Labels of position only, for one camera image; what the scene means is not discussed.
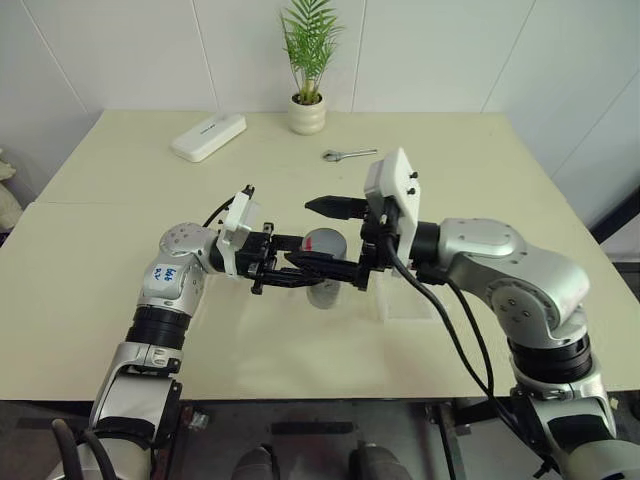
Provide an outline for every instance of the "silver wrench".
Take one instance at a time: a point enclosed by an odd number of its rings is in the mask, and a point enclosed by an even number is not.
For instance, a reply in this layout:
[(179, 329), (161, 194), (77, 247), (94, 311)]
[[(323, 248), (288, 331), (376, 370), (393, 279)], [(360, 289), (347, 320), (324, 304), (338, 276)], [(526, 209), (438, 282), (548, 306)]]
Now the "silver wrench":
[(327, 150), (322, 154), (322, 158), (324, 158), (327, 162), (339, 162), (343, 158), (359, 157), (361, 155), (373, 155), (374, 153), (378, 153), (377, 148), (371, 148), (369, 150), (357, 150), (355, 152), (336, 152), (335, 150)]

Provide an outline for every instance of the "beige tabletop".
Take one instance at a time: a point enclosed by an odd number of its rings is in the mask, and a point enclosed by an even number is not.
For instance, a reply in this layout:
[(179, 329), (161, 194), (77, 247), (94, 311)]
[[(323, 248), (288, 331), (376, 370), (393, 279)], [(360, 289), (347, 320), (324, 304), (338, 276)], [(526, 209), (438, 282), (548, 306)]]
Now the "beige tabletop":
[[(561, 252), (589, 274), (585, 307), (593, 346), (612, 390), (640, 388), (640, 306), (502, 115), (330, 114), (312, 137), (290, 133), (285, 116), (248, 115), (248, 130), (200, 164), (168, 150), (206, 114), (106, 112), (0, 249), (5, 369), (3, 399), (93, 399), (124, 339), (146, 265), (162, 233), (201, 222), (247, 183), (260, 218), (280, 233), (328, 226), (342, 231), (349, 258), (359, 250), (357, 221), (304, 209), (320, 195), (361, 196), (371, 161), (328, 164), (328, 148), (403, 146), (420, 172), (421, 219), (489, 217), (533, 244)], [(320, 311), (304, 290), (265, 288), (222, 275), (207, 291), (185, 342), (184, 398), (416, 398), (479, 395), (446, 332), (428, 314), (388, 316), (388, 303), (421, 300), (401, 280), (374, 279), (367, 293), (345, 285), (339, 304)], [(460, 307), (437, 292), (471, 359), (480, 356)], [(505, 338), (490, 310), (470, 298), (496, 371), (496, 390), (513, 376)]]

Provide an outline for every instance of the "green leaf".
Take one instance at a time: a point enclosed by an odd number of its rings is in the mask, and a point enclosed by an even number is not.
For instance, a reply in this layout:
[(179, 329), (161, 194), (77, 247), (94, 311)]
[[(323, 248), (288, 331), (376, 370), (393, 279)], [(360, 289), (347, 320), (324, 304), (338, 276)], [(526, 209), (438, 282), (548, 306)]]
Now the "green leaf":
[(314, 5), (311, 6), (311, 13), (315, 12), (316, 10), (318, 10), (321, 7), (324, 7), (330, 1), (331, 0), (320, 0), (318, 2), (314, 2)]

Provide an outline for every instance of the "white tiled wall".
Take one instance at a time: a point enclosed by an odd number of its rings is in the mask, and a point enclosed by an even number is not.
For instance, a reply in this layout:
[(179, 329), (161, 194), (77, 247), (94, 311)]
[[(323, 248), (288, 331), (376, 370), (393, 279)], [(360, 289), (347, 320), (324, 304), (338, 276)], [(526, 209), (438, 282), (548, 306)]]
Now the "white tiled wall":
[[(284, 110), (285, 3), (0, 2), (10, 187), (33, 199), (103, 108)], [(587, 224), (640, 182), (638, 0), (333, 3), (330, 108), (504, 111)]]

